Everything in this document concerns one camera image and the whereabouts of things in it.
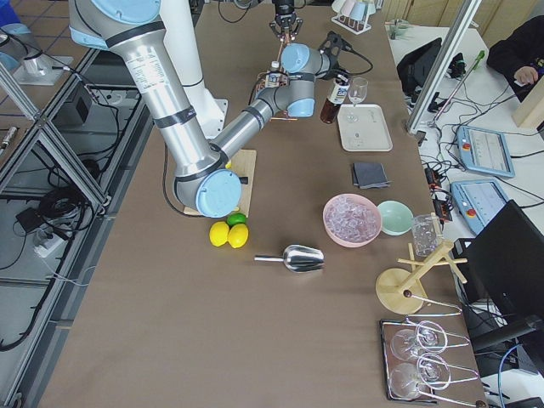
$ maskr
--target white tray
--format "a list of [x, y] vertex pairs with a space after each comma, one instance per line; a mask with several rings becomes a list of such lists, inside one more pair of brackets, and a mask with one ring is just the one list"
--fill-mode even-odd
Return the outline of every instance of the white tray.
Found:
[[[353, 112], [357, 122], [348, 122]], [[342, 105], [337, 116], [342, 147], [347, 151], [390, 151], [393, 142], [389, 135], [382, 108], [378, 105]]]

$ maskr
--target person's hand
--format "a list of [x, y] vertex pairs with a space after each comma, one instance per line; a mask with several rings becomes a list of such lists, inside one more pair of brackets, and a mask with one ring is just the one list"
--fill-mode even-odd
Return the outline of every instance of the person's hand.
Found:
[[532, 85], [538, 81], [538, 72], [532, 66], [522, 66], [513, 74], [513, 77], [519, 83], [524, 85], [530, 83]]

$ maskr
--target blue cable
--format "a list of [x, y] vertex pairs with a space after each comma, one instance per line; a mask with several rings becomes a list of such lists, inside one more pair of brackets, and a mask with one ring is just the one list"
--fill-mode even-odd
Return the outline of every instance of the blue cable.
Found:
[[508, 351], [502, 356], [501, 358], [501, 363], [499, 364], [499, 372], [497, 372], [497, 375], [496, 375], [496, 382], [497, 382], [497, 387], [499, 388], [499, 390], [497, 391], [499, 393], [499, 399], [501, 400], [501, 407], [502, 408], [506, 408], [506, 406], [504, 405], [504, 398], [502, 397], [502, 387], [501, 387], [501, 372], [502, 372], [502, 366], [504, 365], [504, 361], [507, 359], [508, 355], [510, 353], [512, 353], [515, 349], [517, 349], [518, 347], [521, 347], [521, 344], [516, 344], [515, 346], [512, 346], [511, 348], [508, 349]]

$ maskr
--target lemon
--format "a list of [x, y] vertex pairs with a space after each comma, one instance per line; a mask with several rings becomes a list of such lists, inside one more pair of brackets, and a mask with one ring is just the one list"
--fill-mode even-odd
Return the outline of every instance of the lemon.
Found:
[[229, 225], [224, 221], [218, 221], [210, 228], [210, 242], [215, 247], [221, 247], [229, 237]]
[[237, 224], [245, 224], [247, 217], [241, 212], [235, 212], [227, 217], [227, 224], [231, 227]]
[[249, 237], [249, 229], [245, 224], [237, 224], [230, 229], [229, 244], [233, 248], [243, 247]]

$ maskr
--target black monitor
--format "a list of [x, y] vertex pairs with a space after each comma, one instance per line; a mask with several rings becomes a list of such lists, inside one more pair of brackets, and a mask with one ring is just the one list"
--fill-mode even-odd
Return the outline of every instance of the black monitor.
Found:
[[436, 38], [408, 53], [397, 65], [402, 91], [412, 96], [417, 86], [422, 87], [439, 54], [442, 38]]
[[474, 338], [474, 351], [517, 338], [544, 375], [544, 235], [511, 200], [474, 238], [467, 259], [507, 322]]

